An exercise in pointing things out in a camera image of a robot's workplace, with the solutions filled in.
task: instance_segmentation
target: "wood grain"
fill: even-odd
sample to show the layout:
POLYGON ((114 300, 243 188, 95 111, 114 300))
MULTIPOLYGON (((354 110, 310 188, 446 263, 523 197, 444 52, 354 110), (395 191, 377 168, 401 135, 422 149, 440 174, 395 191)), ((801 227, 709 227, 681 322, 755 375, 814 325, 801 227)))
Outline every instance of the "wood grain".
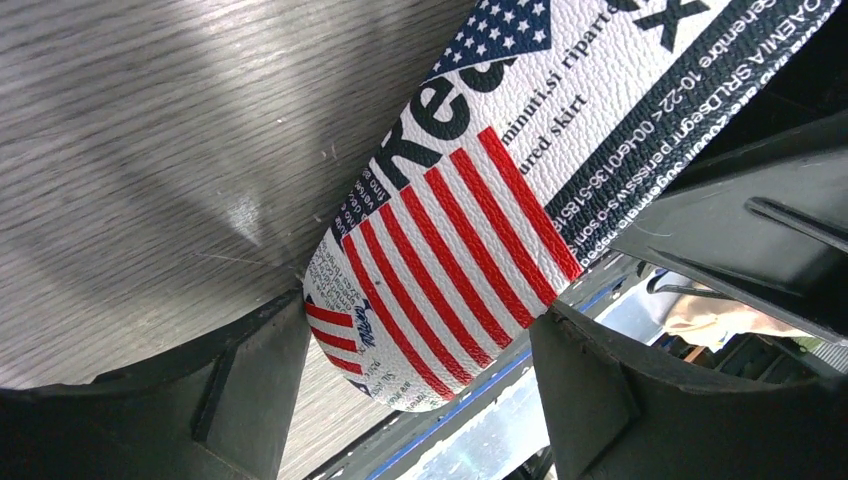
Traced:
MULTIPOLYGON (((296 286, 471 4, 0 3, 0 385, 90 381, 296 286)), ((322 454, 374 421, 321 403, 325 367, 298 407, 337 414, 322 454)))

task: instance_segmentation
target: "letter x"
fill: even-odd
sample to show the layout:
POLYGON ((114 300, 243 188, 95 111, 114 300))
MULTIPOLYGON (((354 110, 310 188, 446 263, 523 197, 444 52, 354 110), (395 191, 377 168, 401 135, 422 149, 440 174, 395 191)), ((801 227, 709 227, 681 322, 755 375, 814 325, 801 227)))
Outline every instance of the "letter x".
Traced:
POLYGON ((680 20, 710 9, 701 0, 693 0, 686 5, 681 5, 680 1, 668 0, 665 10, 662 12, 648 15, 633 22, 644 31, 662 26, 663 36, 662 40, 660 40, 660 45, 665 47, 669 52, 674 51, 674 40, 677 38, 677 24, 680 23, 680 20))

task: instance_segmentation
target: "gray tabletop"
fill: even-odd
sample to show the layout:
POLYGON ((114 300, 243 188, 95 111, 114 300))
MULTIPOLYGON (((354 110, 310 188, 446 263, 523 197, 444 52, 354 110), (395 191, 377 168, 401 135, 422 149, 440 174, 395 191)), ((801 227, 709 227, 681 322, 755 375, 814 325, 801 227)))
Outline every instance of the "gray tabletop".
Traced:
MULTIPOLYGON (((90 381, 296 286, 472 3, 0 3, 0 385, 90 381)), ((386 414, 309 358, 290 478, 386 414)))

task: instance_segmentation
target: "beige cloth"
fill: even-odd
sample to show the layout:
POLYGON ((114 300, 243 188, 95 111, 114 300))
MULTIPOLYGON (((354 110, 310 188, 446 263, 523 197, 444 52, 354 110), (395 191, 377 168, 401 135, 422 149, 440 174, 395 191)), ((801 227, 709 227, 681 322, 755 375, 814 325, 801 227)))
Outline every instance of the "beige cloth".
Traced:
POLYGON ((670 335, 679 335, 686 343, 712 351, 719 350, 737 333, 810 336, 745 304, 691 295, 684 295, 672 307, 663 329, 670 335))

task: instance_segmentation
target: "wooden table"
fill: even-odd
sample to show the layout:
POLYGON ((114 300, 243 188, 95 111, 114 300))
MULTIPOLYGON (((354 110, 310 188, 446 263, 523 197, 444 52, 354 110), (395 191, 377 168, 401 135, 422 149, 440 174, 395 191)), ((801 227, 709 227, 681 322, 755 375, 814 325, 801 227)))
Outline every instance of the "wooden table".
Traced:
MULTIPOLYGON (((0 4, 0 385, 87 382, 295 287, 471 4, 0 4)), ((309 358, 290 478, 386 414, 309 358)))

